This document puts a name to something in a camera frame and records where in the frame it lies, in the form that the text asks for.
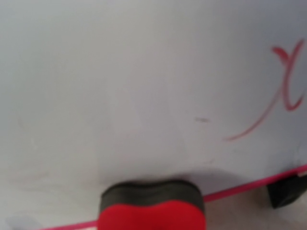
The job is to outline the pink framed whiteboard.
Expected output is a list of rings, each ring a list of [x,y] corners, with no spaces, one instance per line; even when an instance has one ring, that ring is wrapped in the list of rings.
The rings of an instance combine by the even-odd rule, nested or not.
[[[214,198],[306,164],[306,1],[1,1],[1,229],[93,220],[120,182]]]

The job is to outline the red black whiteboard eraser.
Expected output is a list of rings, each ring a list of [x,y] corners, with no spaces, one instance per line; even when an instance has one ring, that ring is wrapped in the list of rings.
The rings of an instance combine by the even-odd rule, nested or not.
[[[120,183],[101,195],[99,230],[204,230],[204,201],[184,180]]]

